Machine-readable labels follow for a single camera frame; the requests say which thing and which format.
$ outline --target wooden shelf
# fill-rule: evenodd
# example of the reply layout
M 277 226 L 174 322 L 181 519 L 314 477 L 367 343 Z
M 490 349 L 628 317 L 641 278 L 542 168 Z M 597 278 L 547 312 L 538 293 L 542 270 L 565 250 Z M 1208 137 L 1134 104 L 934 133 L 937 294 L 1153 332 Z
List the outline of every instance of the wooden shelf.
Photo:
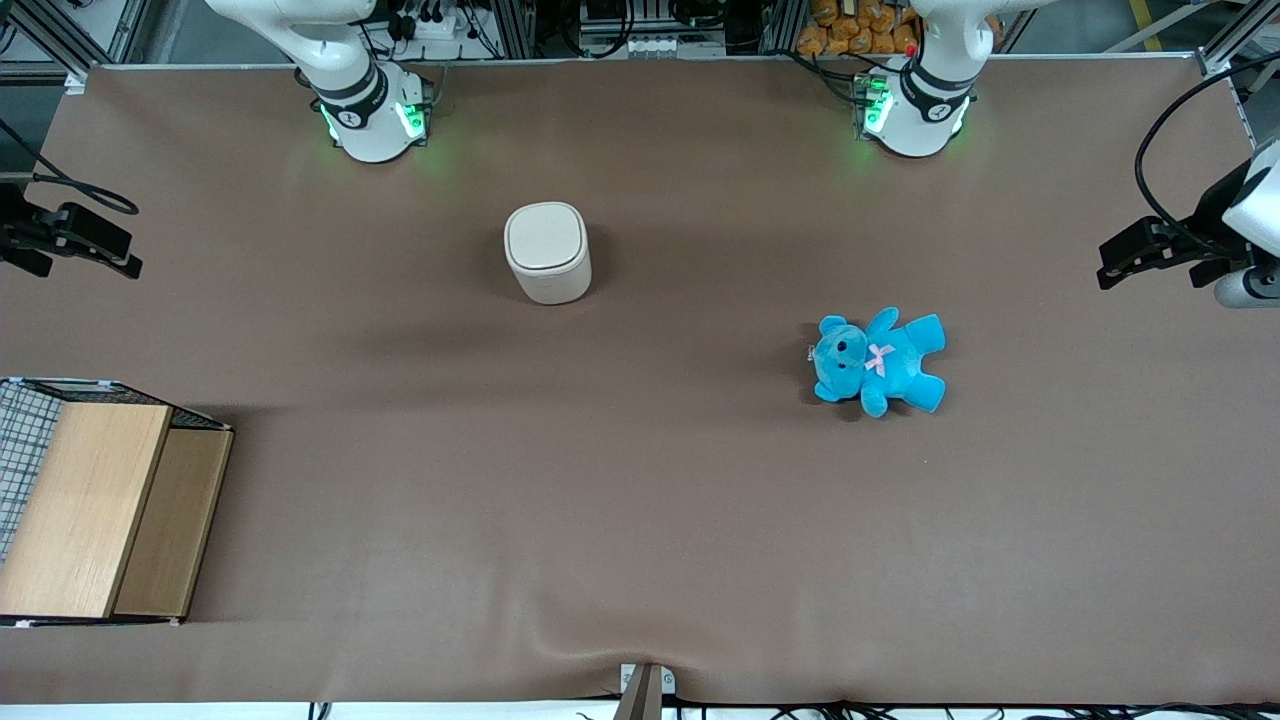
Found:
M 187 614 L 232 430 L 166 405 L 67 402 L 0 568 L 0 615 Z

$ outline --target container lid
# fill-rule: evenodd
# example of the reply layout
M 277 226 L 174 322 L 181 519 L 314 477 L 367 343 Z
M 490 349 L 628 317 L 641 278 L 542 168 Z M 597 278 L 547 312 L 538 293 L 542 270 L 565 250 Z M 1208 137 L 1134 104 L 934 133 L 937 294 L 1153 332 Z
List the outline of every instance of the container lid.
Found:
M 563 202 L 527 205 L 507 220 L 507 252 L 521 268 L 558 268 L 572 263 L 581 251 L 581 217 Z

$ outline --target metal grid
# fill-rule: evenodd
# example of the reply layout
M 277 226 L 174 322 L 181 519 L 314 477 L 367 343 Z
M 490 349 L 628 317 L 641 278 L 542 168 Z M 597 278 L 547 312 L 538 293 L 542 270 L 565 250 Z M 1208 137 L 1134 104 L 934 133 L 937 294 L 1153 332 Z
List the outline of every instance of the metal grid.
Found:
M 169 425 L 173 428 L 189 428 L 196 430 L 225 430 L 229 425 L 219 423 L 207 415 L 178 407 L 172 402 L 165 402 L 145 392 L 133 389 L 129 386 L 111 380 L 78 380 L 67 378 L 23 378 L 27 387 L 38 389 L 46 395 L 60 397 L 67 402 L 105 402 L 111 405 L 168 405 L 173 407 L 173 418 Z
M 0 383 L 0 566 L 36 486 L 36 475 L 63 410 L 56 397 Z

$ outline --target blue teddy bear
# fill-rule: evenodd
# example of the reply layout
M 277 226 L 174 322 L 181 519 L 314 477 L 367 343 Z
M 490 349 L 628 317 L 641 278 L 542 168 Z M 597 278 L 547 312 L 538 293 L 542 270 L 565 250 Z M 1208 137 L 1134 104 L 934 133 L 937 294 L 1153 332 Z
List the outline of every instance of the blue teddy bear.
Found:
M 895 323 L 897 307 L 881 310 L 865 333 L 840 315 L 823 318 L 822 340 L 812 351 L 818 397 L 838 402 L 860 393 L 863 410 L 873 418 L 888 411 L 891 397 L 927 413 L 937 410 L 947 383 L 923 372 L 920 360 L 946 347 L 942 320 L 927 315 L 897 329 Z

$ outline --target white container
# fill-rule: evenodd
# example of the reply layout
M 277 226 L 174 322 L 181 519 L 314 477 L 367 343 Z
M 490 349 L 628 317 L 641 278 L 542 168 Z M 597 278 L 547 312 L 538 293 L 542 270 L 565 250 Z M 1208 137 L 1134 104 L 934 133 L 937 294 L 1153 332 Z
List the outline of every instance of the white container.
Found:
M 507 218 L 507 264 L 534 302 L 572 302 L 591 284 L 582 215 L 564 202 L 525 205 Z

